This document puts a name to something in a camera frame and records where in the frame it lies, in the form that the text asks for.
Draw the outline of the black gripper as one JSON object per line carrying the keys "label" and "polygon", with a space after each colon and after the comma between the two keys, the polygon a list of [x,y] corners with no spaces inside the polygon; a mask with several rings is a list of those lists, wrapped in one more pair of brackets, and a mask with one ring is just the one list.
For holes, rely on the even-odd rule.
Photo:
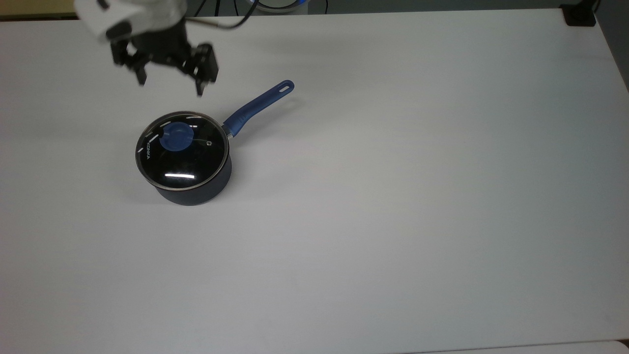
{"label": "black gripper", "polygon": [[113,62],[135,73],[140,87],[146,83],[144,67],[152,62],[174,67],[195,81],[196,95],[202,97],[207,83],[216,82],[219,67],[213,45],[209,42],[193,47],[187,38],[186,22],[173,27],[131,35],[130,22],[110,29]]}

